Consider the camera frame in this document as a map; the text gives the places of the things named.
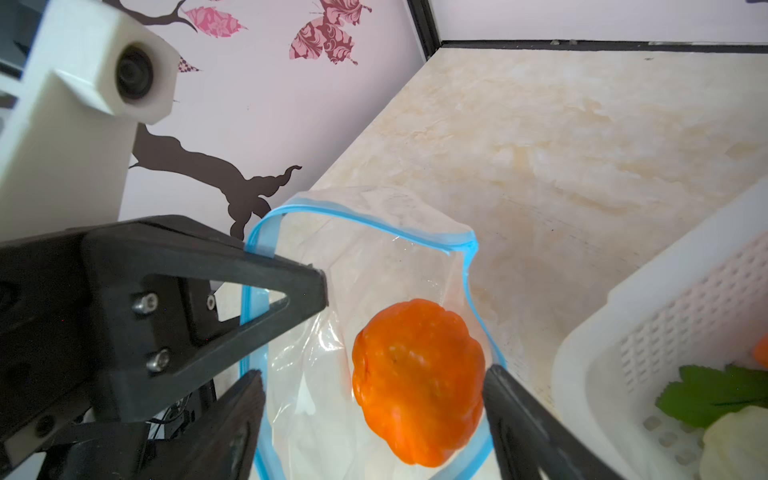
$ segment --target beige marble surface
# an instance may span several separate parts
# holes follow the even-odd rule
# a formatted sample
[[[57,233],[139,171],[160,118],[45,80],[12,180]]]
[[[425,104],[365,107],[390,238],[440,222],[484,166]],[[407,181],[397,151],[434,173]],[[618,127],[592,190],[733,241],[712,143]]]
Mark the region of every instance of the beige marble surface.
[[[608,291],[768,174],[768,55],[443,48],[315,188],[406,187],[475,229],[472,295],[551,407]]]

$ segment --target basket hole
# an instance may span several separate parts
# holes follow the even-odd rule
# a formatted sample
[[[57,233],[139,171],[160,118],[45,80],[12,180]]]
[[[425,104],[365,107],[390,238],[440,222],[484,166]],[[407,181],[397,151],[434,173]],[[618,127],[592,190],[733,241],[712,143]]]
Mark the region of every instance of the basket hole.
[[[659,445],[663,446],[664,448],[669,448],[676,442],[677,435],[675,435],[674,432],[664,432],[664,434],[659,437]]]
[[[655,429],[657,429],[659,425],[661,425],[661,420],[658,417],[653,415],[651,415],[650,417],[648,417],[643,421],[643,427],[645,427],[645,429],[649,432],[652,432]]]
[[[677,463],[685,467],[693,463],[694,460],[696,460],[696,454],[693,453],[691,450],[683,450],[682,452],[675,455],[674,459],[677,461]]]
[[[686,433],[693,433],[696,431],[696,427],[688,425],[686,422],[680,422],[680,430]]]

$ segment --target white vegetable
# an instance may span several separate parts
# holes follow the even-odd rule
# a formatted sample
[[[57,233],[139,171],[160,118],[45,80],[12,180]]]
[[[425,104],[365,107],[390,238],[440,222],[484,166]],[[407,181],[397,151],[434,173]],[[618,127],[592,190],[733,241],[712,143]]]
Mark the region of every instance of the white vegetable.
[[[768,409],[728,413],[704,433],[702,480],[768,478]]]

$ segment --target orange vegetable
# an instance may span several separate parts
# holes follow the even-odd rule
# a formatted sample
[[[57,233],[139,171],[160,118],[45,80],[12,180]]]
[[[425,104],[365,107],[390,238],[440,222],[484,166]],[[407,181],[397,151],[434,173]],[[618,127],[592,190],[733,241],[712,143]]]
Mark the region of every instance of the orange vegetable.
[[[768,335],[765,335],[752,350],[752,356],[757,362],[768,369]]]
[[[482,414],[485,358],[464,320],[428,300],[377,313],[355,338],[355,399],[401,460],[442,465]]]

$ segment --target clear ziplock bag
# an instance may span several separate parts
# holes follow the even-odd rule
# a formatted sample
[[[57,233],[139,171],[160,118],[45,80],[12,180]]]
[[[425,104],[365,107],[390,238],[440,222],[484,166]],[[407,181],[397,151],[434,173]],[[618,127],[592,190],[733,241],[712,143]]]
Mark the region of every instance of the clear ziplock bag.
[[[506,367],[468,291],[475,233],[389,187],[297,194],[253,229],[246,251],[311,264],[326,274],[329,306],[240,362],[259,369],[266,408],[254,464],[263,480],[471,478],[492,449],[482,419],[471,440],[442,466],[407,465],[373,433],[352,391],[358,332],[394,303],[423,298],[458,313],[483,348],[486,368]],[[279,293],[243,287],[241,319]]]

